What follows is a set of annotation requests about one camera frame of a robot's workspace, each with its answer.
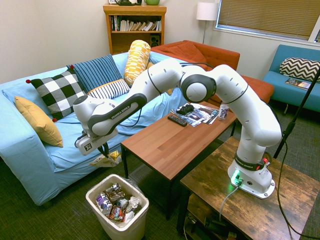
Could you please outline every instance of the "rustic wooden table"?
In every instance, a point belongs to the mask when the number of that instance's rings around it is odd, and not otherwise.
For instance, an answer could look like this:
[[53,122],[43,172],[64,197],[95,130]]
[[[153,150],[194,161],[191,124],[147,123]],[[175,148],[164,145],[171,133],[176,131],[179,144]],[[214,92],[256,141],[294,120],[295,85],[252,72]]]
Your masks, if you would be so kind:
[[[184,190],[177,223],[177,230],[180,233],[183,233],[187,208],[200,222],[204,223],[205,217],[210,217],[210,212],[220,211],[225,197],[235,189],[230,183],[227,170],[234,159],[238,145],[239,141],[233,136],[230,137],[181,179]],[[248,239],[298,240],[300,238],[292,230],[291,238],[279,208],[276,191],[280,167],[281,162],[276,159],[273,159],[268,167],[276,183],[276,189],[270,197],[259,199],[239,189],[226,200],[223,206],[223,218],[244,233]],[[305,227],[319,190],[320,182],[292,167],[283,165],[280,201],[288,221],[299,233]]]
[[[202,105],[216,109],[207,102]],[[216,140],[233,122],[236,115],[229,112],[225,121],[216,119],[213,124],[201,123],[196,127],[183,127],[164,116],[150,126],[121,143],[125,177],[128,178],[127,152],[131,152],[144,164],[160,173],[169,182],[166,201],[166,218],[171,214],[172,185],[175,177],[206,147]]]

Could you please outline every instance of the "bookshelf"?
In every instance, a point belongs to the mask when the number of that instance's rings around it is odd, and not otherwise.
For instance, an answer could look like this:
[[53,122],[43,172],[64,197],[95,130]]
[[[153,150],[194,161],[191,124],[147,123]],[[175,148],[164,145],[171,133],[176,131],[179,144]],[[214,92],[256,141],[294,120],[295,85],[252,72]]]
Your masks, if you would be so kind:
[[[131,43],[134,40],[143,40],[151,44],[151,38],[155,37],[159,40],[159,44],[165,44],[165,14],[166,6],[161,5],[135,5],[135,6],[120,6],[117,4],[103,5],[105,13],[106,27],[109,40],[109,48],[111,54],[119,54],[127,52],[130,49]],[[133,22],[154,22],[160,21],[159,30],[131,30],[119,31],[113,27],[112,18],[120,16],[121,20],[129,20]]]

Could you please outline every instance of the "black pole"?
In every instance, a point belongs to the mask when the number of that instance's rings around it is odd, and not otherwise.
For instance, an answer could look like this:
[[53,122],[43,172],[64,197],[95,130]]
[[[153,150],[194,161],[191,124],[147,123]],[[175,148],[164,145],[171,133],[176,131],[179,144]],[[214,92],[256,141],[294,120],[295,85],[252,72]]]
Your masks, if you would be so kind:
[[296,111],[292,121],[288,124],[288,126],[286,127],[286,130],[283,131],[282,140],[281,140],[280,145],[278,146],[277,150],[275,151],[275,154],[274,154],[273,158],[276,159],[278,157],[282,147],[285,144],[285,141],[287,140],[287,138],[291,134],[292,130],[294,129],[294,127],[296,125],[296,120],[299,117],[301,110],[304,108],[304,105],[305,105],[305,103],[306,103],[306,101],[307,101],[312,89],[314,88],[319,76],[320,76],[320,67],[319,67],[318,72],[316,73],[314,79],[312,80],[312,83],[311,83],[309,89],[306,91],[306,94],[304,95],[304,98],[303,98],[298,110]]

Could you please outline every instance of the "light blue couch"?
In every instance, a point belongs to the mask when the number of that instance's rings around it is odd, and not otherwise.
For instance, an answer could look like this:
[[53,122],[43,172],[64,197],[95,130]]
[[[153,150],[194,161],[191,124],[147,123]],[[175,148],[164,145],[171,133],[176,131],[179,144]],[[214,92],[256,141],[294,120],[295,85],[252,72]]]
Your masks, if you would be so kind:
[[[286,58],[303,58],[308,60],[320,61],[320,50],[314,50],[303,47],[288,45],[279,45],[270,66],[269,72],[263,78],[263,81],[274,86],[274,93],[271,99],[286,104],[300,106],[306,90],[286,84],[288,76],[280,73],[280,65]],[[320,83],[316,83],[312,89],[304,108],[320,112]]]
[[[150,61],[155,64],[167,58],[169,57],[151,52]],[[114,55],[113,59],[123,76],[128,53]],[[96,167],[88,163],[100,155],[100,152],[95,150],[83,156],[75,147],[75,140],[83,130],[75,113],[55,123],[63,139],[64,147],[61,148],[42,142],[15,107],[14,97],[17,95],[36,103],[52,118],[38,92],[31,84],[27,84],[26,80],[53,77],[66,69],[63,67],[0,84],[0,157],[20,180],[34,203],[39,206],[54,198],[72,183],[96,170]],[[114,100],[119,103],[126,95],[114,98]],[[141,117],[136,126],[117,127],[119,134],[108,141],[110,152],[120,150],[120,143],[123,140],[167,115],[171,109],[182,106],[186,102],[179,88],[175,88],[171,95],[163,93],[153,99],[142,108]],[[135,123],[138,115],[139,112],[135,113],[123,124]]]

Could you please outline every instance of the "white trash can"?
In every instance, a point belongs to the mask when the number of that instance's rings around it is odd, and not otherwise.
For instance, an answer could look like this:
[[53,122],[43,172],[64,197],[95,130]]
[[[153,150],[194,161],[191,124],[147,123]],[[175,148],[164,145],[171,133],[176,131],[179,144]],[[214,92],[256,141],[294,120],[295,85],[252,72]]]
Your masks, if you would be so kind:
[[[107,218],[96,205],[96,198],[98,195],[115,183],[118,183],[126,194],[130,194],[141,199],[142,209],[124,227],[119,227],[116,223]],[[104,180],[91,188],[86,193],[85,198],[92,207],[92,210],[97,216],[103,229],[112,240],[141,240],[145,235],[146,215],[149,208],[149,200],[120,176],[116,174],[107,176]]]

